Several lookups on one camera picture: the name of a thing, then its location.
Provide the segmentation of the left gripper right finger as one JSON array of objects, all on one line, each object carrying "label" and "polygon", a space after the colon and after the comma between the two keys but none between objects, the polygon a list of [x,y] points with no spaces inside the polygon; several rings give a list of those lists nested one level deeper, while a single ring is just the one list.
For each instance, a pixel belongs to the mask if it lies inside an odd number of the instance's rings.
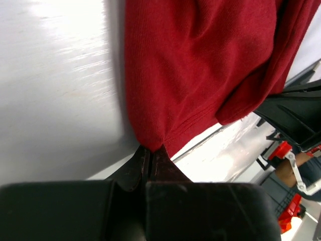
[{"label": "left gripper right finger", "polygon": [[169,159],[152,155],[145,186],[147,240],[280,240],[263,188],[250,183],[194,183]]}]

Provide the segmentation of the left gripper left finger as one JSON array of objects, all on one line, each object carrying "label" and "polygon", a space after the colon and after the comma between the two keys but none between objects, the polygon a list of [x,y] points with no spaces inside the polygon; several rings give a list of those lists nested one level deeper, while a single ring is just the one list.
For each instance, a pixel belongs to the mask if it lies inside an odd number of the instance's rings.
[{"label": "left gripper left finger", "polygon": [[1,240],[145,240],[141,183],[150,152],[104,180],[1,187]]}]

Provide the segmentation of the red t shirt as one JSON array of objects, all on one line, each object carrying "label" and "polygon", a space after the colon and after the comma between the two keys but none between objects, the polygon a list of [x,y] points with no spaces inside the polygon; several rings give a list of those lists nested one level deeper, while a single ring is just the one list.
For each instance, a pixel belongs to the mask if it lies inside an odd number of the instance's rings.
[{"label": "red t shirt", "polygon": [[125,91],[138,142],[176,154],[280,93],[320,1],[126,1]]}]

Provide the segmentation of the operator forearm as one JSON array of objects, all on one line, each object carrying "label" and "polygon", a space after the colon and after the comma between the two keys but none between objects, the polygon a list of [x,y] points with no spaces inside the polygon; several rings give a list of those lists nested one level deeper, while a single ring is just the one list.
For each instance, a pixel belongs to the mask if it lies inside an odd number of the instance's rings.
[{"label": "operator forearm", "polygon": [[[311,157],[306,153],[295,155],[296,164],[306,186],[320,179],[320,157]],[[283,161],[275,169],[276,176],[288,187],[296,186],[296,178],[288,160]]]}]

